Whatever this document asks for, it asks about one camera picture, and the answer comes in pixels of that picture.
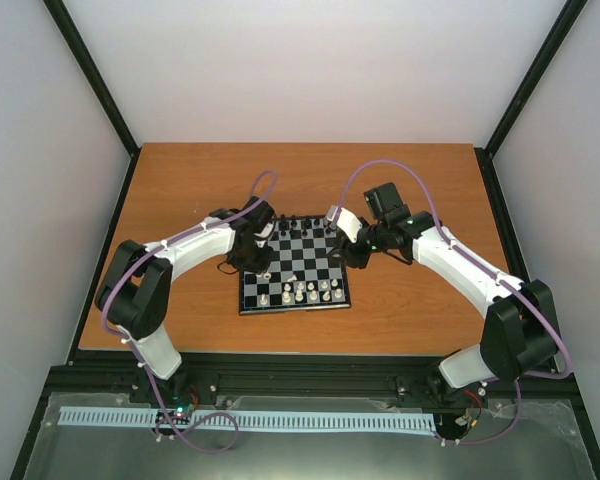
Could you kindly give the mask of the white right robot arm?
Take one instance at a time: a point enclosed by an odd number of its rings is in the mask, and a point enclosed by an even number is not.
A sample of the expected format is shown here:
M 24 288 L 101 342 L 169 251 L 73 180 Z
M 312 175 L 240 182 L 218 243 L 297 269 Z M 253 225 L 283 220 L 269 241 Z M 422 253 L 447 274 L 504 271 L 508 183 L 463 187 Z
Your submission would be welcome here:
M 336 233 L 334 256 L 354 269 L 366 268 L 374 253 L 399 252 L 399 261 L 418 263 L 463 295 L 484 320 L 478 344 L 441 360 L 429 376 L 438 395 L 470 384 L 536 376 L 559 350 L 556 311 L 546 284 L 525 282 L 479 257 L 428 211 L 413 213 L 389 182 L 364 194 L 372 223 L 333 205 L 327 225 Z

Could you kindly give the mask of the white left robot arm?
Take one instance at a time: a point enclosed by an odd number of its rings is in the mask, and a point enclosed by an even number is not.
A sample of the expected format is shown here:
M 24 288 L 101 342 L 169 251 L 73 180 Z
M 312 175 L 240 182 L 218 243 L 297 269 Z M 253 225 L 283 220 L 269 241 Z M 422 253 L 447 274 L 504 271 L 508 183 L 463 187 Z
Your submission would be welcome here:
M 137 354 L 139 366 L 155 376 L 152 388 L 166 402 L 181 400 L 188 378 L 178 371 L 181 354 L 164 325 L 171 285 L 205 261 L 223 256 L 237 270 L 268 270 L 275 210 L 253 196 L 241 209 L 221 208 L 172 237 L 140 244 L 122 242 L 115 250 L 94 299 L 104 326 Z

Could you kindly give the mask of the black and grey chessboard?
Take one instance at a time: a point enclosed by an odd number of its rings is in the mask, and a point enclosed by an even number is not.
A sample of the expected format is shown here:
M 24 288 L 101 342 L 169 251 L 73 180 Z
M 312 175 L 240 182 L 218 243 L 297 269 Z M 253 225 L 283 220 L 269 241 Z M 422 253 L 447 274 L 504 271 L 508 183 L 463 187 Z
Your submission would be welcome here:
M 239 313 L 245 315 L 283 313 L 291 311 L 312 311 L 345 309 L 352 306 L 349 282 L 345 266 L 329 258 L 329 252 L 334 247 L 336 233 L 330 229 L 323 217 L 285 216 L 275 219 L 275 231 L 267 244 L 273 249 L 272 261 L 266 272 L 272 274 L 270 279 L 264 279 L 263 274 L 251 272 L 240 273 Z M 295 274 L 296 281 L 285 282 Z M 333 292 L 337 288 L 331 286 L 332 280 L 338 280 L 343 291 L 343 298 L 336 299 Z M 322 290 L 320 284 L 329 283 L 329 288 Z M 295 301 L 296 284 L 304 283 L 305 301 Z M 318 300 L 311 302 L 307 284 L 313 282 L 318 293 Z M 284 304 L 282 294 L 284 284 L 291 286 L 291 302 Z M 324 302 L 322 295 L 325 291 L 331 293 L 331 300 Z M 260 304 L 262 294 L 268 296 L 266 306 Z

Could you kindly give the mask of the black aluminium frame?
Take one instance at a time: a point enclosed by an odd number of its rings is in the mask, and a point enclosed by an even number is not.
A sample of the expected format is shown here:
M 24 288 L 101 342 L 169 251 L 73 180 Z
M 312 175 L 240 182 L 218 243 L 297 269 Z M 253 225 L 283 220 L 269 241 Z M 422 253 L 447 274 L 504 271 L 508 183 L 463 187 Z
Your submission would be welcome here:
M 529 274 L 496 173 L 494 158 L 586 4 L 586 0 L 565 2 L 486 146 L 474 151 L 507 266 L 511 273 L 519 274 L 524 279 Z M 134 140 L 65 3 L 48 1 L 45 6 L 130 156 L 101 249 L 106 252 L 112 244 L 142 149 Z M 34 457 L 44 441 L 43 415 L 51 404 L 53 394 L 127 393 L 134 386 L 130 354 L 105 350 L 84 351 L 78 343 L 77 339 L 72 341 L 65 364 L 54 366 L 49 371 L 11 474 L 14 479 L 22 479 L 35 469 Z M 239 392 L 256 397 L 279 393 L 284 397 L 345 398 L 385 393 L 388 388 L 379 382 L 381 379 L 396 379 L 402 372 L 415 375 L 422 373 L 425 367 L 422 356 L 380 358 L 188 353 L 184 359 L 200 363 L 218 378 L 227 377 L 237 385 Z

